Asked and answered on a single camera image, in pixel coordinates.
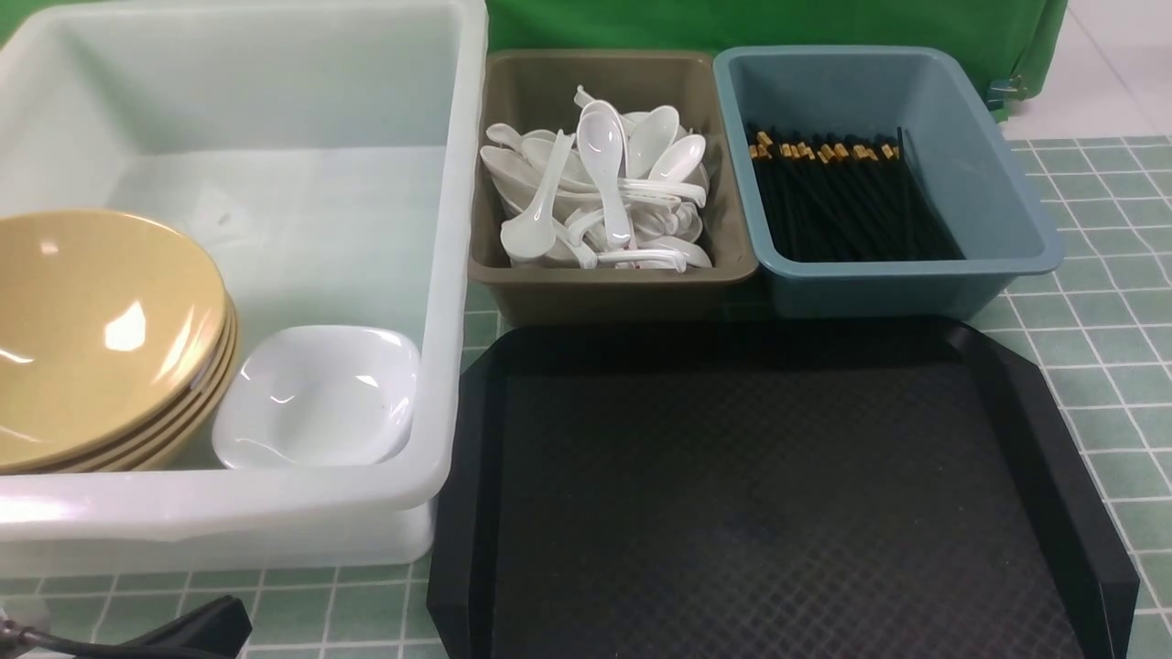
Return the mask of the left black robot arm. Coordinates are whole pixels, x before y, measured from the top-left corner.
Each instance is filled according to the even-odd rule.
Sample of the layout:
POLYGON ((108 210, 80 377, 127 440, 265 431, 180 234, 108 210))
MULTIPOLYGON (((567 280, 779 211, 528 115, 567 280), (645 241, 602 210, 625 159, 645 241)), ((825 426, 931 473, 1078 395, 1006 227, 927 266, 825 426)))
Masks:
POLYGON ((245 604, 222 596, 117 647, 117 658, 237 658, 252 634, 245 604))

